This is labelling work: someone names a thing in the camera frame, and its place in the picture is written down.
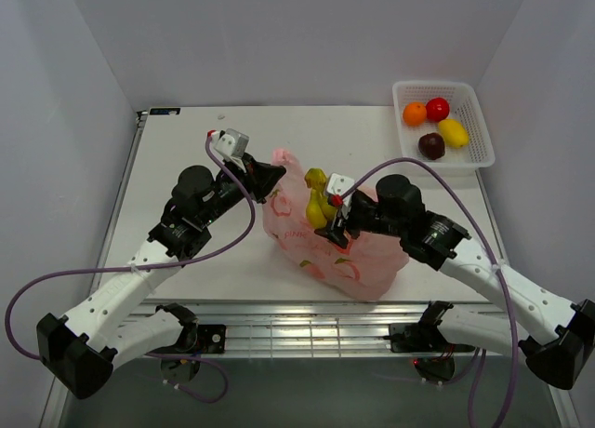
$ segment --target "plum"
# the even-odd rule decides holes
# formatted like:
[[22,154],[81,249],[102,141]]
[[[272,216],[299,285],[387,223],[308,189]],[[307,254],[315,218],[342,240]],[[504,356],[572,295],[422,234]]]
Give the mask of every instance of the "plum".
[[417,148],[426,158],[437,160],[444,156],[444,138],[440,133],[429,133],[419,139]]

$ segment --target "lemon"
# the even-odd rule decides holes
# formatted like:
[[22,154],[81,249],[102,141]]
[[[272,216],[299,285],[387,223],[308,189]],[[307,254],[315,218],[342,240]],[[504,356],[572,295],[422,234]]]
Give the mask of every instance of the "lemon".
[[443,119],[438,123],[438,131],[450,147],[458,148],[469,144],[469,133],[455,119]]

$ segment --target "orange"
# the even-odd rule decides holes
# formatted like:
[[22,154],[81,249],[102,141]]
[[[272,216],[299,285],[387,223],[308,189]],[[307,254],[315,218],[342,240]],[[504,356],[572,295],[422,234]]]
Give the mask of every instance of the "orange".
[[426,120],[426,106],[422,102],[411,102],[403,110],[403,121],[408,126],[420,126]]

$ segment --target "cable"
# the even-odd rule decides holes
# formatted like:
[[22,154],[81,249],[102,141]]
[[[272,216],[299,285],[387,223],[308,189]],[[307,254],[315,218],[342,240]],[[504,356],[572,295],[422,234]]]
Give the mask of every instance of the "cable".
[[[192,389],[190,389],[188,386],[184,386],[183,384],[179,384],[175,381],[171,381],[171,380],[165,380],[167,383],[173,385],[176,389],[180,389],[180,391],[183,391],[184,393],[186,393],[187,395],[189,395],[190,397],[198,400],[199,402],[202,403],[217,403],[219,400],[221,400],[229,391],[230,389],[230,376],[228,375],[227,371],[225,370],[225,368],[223,368],[222,365],[220,365],[219,363],[212,361],[212,360],[208,360],[206,358],[200,358],[200,357],[196,357],[193,355],[167,355],[167,354],[147,354],[147,356],[151,356],[153,358],[160,358],[163,360],[189,360],[189,361],[196,361],[198,363],[203,363],[205,365],[209,365],[210,367],[214,368],[217,370],[217,372],[219,373],[219,375],[221,376],[221,378],[223,379],[223,390],[216,395],[215,397],[206,397],[204,395],[201,395],[195,391],[193,391]],[[153,380],[153,381],[161,381],[163,382],[163,379],[154,379],[153,377],[149,377],[146,375],[140,375],[141,377],[148,379],[148,380]]]
[[485,349],[482,349],[482,357],[480,358],[480,365],[477,367],[477,373],[475,374],[475,379],[473,379],[473,384],[471,385],[471,390],[469,391],[469,402],[467,404],[467,420],[469,421],[469,426],[476,426],[474,416],[473,416],[473,402],[475,400],[475,394],[477,393],[477,387],[480,384],[480,378],[482,376],[482,371],[483,371],[484,365],[485,365]]
[[[483,247],[485,248],[485,251],[487,253],[487,256],[488,256],[490,262],[493,265],[498,265],[496,254],[491,249],[490,244],[488,243],[487,238],[485,237],[485,234],[483,233],[482,229],[480,228],[480,225],[477,223],[477,221],[475,219],[473,219],[473,216],[471,216],[471,213],[469,212],[469,210],[467,209],[465,204],[461,201],[461,199],[458,198],[455,191],[453,191],[453,189],[448,185],[448,183],[446,183],[446,181],[444,181],[444,179],[440,175],[438,175],[438,173],[434,169],[427,166],[425,163],[423,163],[419,160],[416,160],[415,158],[409,158],[409,157],[393,158],[389,161],[385,161],[384,163],[374,167],[367,174],[365,174],[363,177],[361,177],[359,180],[357,180],[355,182],[355,184],[353,186],[351,186],[349,188],[349,190],[341,196],[341,198],[344,199],[348,195],[353,194],[353,192],[357,188],[359,188],[365,181],[367,181],[374,174],[379,172],[379,170],[381,170],[385,167],[391,166],[391,165],[396,165],[398,163],[413,163],[414,165],[418,165],[419,167],[428,171],[430,173],[430,175],[434,179],[436,179],[437,182],[439,182],[442,185],[442,187],[446,190],[446,192],[448,192],[450,194],[450,196],[453,197],[453,200],[455,200],[455,202],[458,205],[458,207],[460,208],[460,210],[463,211],[463,214],[465,214],[465,217],[467,217],[467,220],[469,221],[469,223],[475,230],[475,233],[477,233],[478,237],[482,241]],[[504,397],[504,402],[502,403],[502,407],[500,409],[500,412],[498,413],[496,421],[492,425],[494,428],[497,428],[502,424],[502,422],[504,421],[504,418],[506,417],[507,413],[509,412],[510,404],[512,403],[512,397],[514,396],[514,388],[516,386],[517,376],[519,373],[518,372],[519,352],[518,352],[518,347],[517,347],[519,345],[519,334],[517,332],[517,324],[516,324],[516,318],[514,315],[514,307],[512,305],[512,298],[510,297],[509,288],[506,284],[506,279],[505,279],[504,275],[502,274],[502,271],[499,269],[496,270],[496,276],[497,276],[500,286],[502,287],[502,294],[504,295],[504,302],[506,303],[506,311],[509,316],[510,334],[511,334],[511,338],[512,338],[512,365],[510,367],[509,385],[507,387],[506,395]],[[479,378],[481,377],[482,370],[483,370],[482,368],[478,368],[478,371],[477,371],[477,374],[478,374],[477,380],[478,381],[479,381]]]
[[[214,258],[214,257],[218,256],[219,254],[224,253],[225,251],[235,247],[240,242],[242,242],[242,240],[245,239],[245,237],[250,233],[250,231],[252,231],[252,228],[254,227],[254,224],[256,222],[256,217],[257,217],[257,212],[254,207],[254,203],[252,203],[252,198],[250,197],[250,194],[248,193],[246,188],[243,186],[242,182],[239,181],[237,179],[237,177],[235,177],[235,175],[233,175],[233,173],[229,169],[227,169],[225,167],[225,165],[215,157],[215,155],[211,151],[210,143],[211,143],[211,137],[207,136],[206,141],[205,141],[206,154],[213,161],[213,163],[215,163],[221,169],[221,171],[223,173],[225,173],[225,175],[227,175],[231,179],[231,181],[233,181],[236,184],[236,186],[240,189],[240,191],[242,192],[242,195],[245,197],[246,201],[248,202],[248,205],[250,206],[250,222],[248,223],[248,226],[246,227],[246,229],[244,230],[243,233],[241,233],[235,240],[231,241],[225,247],[216,249],[215,251],[205,254],[204,256],[199,256],[198,258],[190,259],[187,261],[174,262],[174,263],[150,263],[150,264],[146,264],[146,265],[138,265],[137,266],[138,270],[152,270],[152,269],[162,269],[162,268],[183,267],[185,265],[191,265],[191,264],[194,264],[197,262],[206,261],[208,259]],[[12,299],[8,303],[7,310],[4,315],[4,328],[7,333],[8,341],[10,342],[10,344],[12,344],[12,347],[14,347],[20,354],[22,354],[28,358],[31,358],[32,360],[40,360],[41,359],[39,355],[36,355],[32,352],[27,351],[25,348],[23,348],[19,344],[19,342],[15,338],[14,333],[12,331],[12,325],[11,325],[11,320],[10,320],[15,304],[29,288],[34,287],[37,284],[47,281],[48,279],[52,279],[54,277],[72,276],[72,275],[78,275],[78,274],[128,273],[128,272],[130,272],[129,266],[126,266],[126,267],[101,267],[101,268],[96,267],[96,268],[82,268],[82,269],[77,269],[77,270],[64,270],[61,272],[44,274],[43,276],[39,276],[38,278],[34,279],[33,281],[29,282],[28,284],[25,284],[25,286],[23,286],[19,291],[17,291],[17,293],[15,293],[15,295],[12,297]]]

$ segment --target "metal frame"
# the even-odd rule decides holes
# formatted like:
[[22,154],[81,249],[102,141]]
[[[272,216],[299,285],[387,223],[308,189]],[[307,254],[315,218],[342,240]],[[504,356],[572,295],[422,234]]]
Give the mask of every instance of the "metal frame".
[[[124,201],[130,172],[139,148],[147,112],[139,112],[137,131],[107,233],[99,255],[98,265],[105,265],[118,216]],[[485,206],[496,236],[500,255],[508,260],[494,212],[485,191],[481,174],[477,172]],[[90,293],[97,290],[100,274],[93,277]],[[426,309],[425,302],[368,304],[345,302],[241,302],[177,300],[199,315],[206,324],[225,324],[228,327],[226,353],[210,355],[226,358],[342,358],[412,356],[395,354],[382,336],[388,334],[388,324],[410,324],[419,320]],[[154,313],[163,300],[147,299],[125,323],[137,321]],[[460,302],[468,311],[505,317],[488,303]],[[579,427],[575,408],[567,391],[549,387],[551,398],[564,428]],[[60,424],[68,390],[54,379],[49,392],[40,427],[55,428]]]

